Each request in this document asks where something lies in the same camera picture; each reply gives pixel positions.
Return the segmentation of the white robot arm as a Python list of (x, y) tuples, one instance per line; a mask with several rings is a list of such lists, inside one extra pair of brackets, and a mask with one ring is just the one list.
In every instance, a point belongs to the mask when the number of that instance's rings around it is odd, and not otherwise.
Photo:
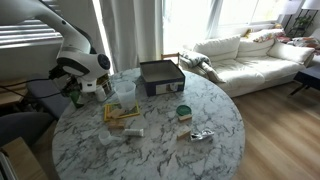
[(35, 18), (62, 35), (57, 65), (49, 71), (50, 79), (69, 74), (76, 79), (82, 92), (95, 92), (97, 79), (110, 69), (109, 58), (95, 51), (89, 35), (42, 0), (0, 0), (0, 17), (1, 26)]

